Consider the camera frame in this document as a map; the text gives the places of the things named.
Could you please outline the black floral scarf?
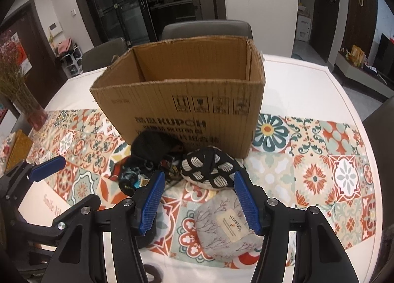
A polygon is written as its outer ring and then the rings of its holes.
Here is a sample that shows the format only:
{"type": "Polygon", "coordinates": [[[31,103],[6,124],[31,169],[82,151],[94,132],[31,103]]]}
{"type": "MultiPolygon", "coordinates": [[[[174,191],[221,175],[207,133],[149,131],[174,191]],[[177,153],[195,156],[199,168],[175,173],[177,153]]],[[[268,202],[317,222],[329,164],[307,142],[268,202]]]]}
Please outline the black floral scarf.
{"type": "Polygon", "coordinates": [[[130,155],[114,164],[110,180],[127,196],[147,185],[154,172],[163,172],[171,185],[181,181],[180,164],[186,155],[183,143],[164,132],[143,131],[133,141],[130,155]]]}

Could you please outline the black white patterned pouch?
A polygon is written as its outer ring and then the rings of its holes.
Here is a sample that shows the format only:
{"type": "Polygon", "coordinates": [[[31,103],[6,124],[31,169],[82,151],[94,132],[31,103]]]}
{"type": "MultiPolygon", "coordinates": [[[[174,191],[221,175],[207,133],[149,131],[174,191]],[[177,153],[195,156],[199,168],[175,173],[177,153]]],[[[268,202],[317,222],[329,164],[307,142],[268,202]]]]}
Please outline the black white patterned pouch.
{"type": "Polygon", "coordinates": [[[248,176],[241,160],[215,146],[205,146],[188,153],[180,164],[180,174],[185,180],[213,191],[233,189],[237,172],[248,176]]]}

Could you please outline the yellow tissue box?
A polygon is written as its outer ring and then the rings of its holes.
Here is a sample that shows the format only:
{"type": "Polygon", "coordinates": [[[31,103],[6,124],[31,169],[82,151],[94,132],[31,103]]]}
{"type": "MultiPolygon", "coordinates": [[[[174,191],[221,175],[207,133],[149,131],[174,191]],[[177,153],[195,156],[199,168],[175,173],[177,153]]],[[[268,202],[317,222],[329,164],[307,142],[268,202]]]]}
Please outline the yellow tissue box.
{"type": "Polygon", "coordinates": [[[16,138],[11,147],[10,156],[7,161],[5,171],[8,172],[14,168],[18,163],[25,160],[33,145],[33,141],[22,131],[16,131],[16,138]]]}

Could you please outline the dark brown scrunchie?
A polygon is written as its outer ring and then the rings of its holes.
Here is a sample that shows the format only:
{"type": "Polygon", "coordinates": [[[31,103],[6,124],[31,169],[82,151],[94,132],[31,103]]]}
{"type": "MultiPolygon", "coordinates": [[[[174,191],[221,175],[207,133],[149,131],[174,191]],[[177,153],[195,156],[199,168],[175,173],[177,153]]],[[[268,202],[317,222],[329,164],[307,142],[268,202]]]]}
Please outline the dark brown scrunchie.
{"type": "Polygon", "coordinates": [[[162,282],[160,272],[153,265],[145,264],[144,270],[146,272],[149,283],[161,283],[162,282]]]}

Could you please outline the grey floral fabric pouch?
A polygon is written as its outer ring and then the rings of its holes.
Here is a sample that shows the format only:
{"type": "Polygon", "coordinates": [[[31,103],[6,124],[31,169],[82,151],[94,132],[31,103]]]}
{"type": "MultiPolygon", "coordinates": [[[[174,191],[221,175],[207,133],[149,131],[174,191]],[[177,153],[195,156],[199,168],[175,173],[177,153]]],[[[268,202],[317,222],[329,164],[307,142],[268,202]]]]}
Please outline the grey floral fabric pouch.
{"type": "Polygon", "coordinates": [[[233,190],[222,190],[194,213],[195,229],[203,251],[228,262],[260,248],[263,237],[248,226],[233,190]]]}

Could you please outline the patterned white tablecloth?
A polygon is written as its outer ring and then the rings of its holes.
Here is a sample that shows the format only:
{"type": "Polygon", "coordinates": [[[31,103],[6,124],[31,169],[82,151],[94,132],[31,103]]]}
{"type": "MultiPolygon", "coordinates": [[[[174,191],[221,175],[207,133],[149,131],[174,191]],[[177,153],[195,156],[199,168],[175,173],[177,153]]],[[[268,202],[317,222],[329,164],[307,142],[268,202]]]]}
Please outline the patterned white tablecloth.
{"type": "MultiPolygon", "coordinates": [[[[265,55],[263,105],[246,159],[252,181],[295,208],[318,206],[346,248],[360,282],[369,282],[382,236],[377,165],[363,123],[330,71],[265,55]]],[[[99,110],[89,89],[100,70],[68,80],[47,105],[49,119],[30,134],[30,162],[62,155],[66,167],[31,186],[20,205],[26,221],[49,226],[88,194],[110,208],[124,198],[110,180],[130,148],[99,110]]],[[[142,251],[164,282],[249,282],[259,251],[217,262],[196,238],[194,211],[214,193],[181,181],[164,194],[158,236],[142,251]]]]}

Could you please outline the glass vase with dried flowers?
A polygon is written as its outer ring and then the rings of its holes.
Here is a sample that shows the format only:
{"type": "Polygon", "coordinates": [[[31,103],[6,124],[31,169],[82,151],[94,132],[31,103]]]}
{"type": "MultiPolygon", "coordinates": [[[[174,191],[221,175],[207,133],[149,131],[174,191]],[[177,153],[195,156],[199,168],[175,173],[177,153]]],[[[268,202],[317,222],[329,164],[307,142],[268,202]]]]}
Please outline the glass vase with dried flowers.
{"type": "Polygon", "coordinates": [[[1,94],[12,101],[26,121],[39,131],[48,114],[27,87],[26,74],[32,68],[17,33],[1,37],[1,94]]]}

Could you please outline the white shoe rack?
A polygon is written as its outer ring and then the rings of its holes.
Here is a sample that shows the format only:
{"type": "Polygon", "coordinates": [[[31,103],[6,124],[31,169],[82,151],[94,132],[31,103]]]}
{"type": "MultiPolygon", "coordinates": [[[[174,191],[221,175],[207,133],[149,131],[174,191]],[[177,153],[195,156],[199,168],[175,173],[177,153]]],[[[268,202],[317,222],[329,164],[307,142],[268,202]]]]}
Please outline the white shoe rack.
{"type": "Polygon", "coordinates": [[[83,53],[76,42],[68,38],[55,46],[55,55],[67,77],[73,78],[80,75],[82,70],[83,53]]]}

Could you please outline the grey chair far left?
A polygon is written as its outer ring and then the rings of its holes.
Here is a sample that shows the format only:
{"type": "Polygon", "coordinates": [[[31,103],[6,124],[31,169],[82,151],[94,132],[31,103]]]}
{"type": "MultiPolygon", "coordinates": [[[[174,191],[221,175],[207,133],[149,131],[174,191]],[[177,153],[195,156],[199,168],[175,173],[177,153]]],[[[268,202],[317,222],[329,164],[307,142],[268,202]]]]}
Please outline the grey chair far left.
{"type": "Polygon", "coordinates": [[[111,65],[128,50],[124,38],[117,38],[96,46],[82,56],[83,72],[91,72],[111,65]]]}

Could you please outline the grey chair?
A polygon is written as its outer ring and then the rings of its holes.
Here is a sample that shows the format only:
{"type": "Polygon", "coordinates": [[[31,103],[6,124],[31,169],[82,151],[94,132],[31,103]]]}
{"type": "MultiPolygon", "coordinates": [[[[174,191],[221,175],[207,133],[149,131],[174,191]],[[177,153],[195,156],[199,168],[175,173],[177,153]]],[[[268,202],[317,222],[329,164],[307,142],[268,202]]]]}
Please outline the grey chair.
{"type": "Polygon", "coordinates": [[[253,39],[249,23],[241,20],[195,20],[168,24],[162,39],[192,38],[198,36],[241,36],[253,39]]]}
{"type": "Polygon", "coordinates": [[[379,170],[383,206],[387,210],[393,210],[393,115],[391,97],[363,121],[379,170]]]}
{"type": "Polygon", "coordinates": [[[91,72],[111,65],[128,50],[124,38],[117,38],[96,46],[82,56],[83,72],[91,72]]]}

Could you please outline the grey chair right side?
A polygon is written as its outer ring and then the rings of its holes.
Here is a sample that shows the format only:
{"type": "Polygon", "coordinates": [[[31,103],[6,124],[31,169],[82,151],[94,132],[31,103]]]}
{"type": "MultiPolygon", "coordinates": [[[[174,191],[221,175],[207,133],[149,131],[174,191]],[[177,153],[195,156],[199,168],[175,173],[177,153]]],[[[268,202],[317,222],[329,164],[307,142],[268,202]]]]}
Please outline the grey chair right side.
{"type": "Polygon", "coordinates": [[[363,121],[379,170],[383,206],[387,210],[393,210],[393,115],[391,97],[363,121]]]}

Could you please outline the brown cardboard box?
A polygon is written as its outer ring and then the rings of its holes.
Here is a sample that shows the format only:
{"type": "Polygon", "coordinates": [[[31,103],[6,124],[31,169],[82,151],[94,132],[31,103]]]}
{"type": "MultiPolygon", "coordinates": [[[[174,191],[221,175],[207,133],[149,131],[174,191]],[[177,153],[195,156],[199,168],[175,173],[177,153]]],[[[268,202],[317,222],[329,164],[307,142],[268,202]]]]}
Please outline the brown cardboard box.
{"type": "Polygon", "coordinates": [[[248,156],[261,111],[263,61],[241,36],[200,36],[135,46],[90,92],[128,143],[164,132],[187,150],[215,146],[248,156]]]}

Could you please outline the white tv cabinet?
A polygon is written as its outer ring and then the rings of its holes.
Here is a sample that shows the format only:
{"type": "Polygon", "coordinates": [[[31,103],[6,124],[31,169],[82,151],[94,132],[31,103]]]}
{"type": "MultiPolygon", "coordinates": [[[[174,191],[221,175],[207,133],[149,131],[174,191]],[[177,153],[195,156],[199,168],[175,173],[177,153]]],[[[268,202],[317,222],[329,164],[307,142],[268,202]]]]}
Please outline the white tv cabinet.
{"type": "Polygon", "coordinates": [[[381,102],[393,97],[393,85],[378,74],[374,76],[352,65],[341,53],[337,53],[333,74],[341,85],[349,87],[381,102]]]}

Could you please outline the grey chair far middle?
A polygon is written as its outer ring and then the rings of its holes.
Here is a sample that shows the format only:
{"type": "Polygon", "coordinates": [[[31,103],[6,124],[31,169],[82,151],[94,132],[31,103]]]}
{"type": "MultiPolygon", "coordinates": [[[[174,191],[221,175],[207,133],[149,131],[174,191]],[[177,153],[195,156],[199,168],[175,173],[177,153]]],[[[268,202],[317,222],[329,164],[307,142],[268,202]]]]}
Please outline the grey chair far middle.
{"type": "Polygon", "coordinates": [[[192,38],[198,36],[241,36],[253,39],[249,23],[241,20],[195,20],[168,24],[162,39],[192,38]]]}

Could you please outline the black television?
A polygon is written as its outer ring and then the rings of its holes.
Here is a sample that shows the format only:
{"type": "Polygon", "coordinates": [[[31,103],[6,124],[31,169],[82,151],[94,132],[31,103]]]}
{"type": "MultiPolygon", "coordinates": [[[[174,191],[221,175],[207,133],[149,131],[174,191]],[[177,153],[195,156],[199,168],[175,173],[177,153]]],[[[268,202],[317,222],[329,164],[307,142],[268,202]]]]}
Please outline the black television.
{"type": "Polygon", "coordinates": [[[390,80],[394,76],[394,44],[382,34],[373,66],[390,80]]]}

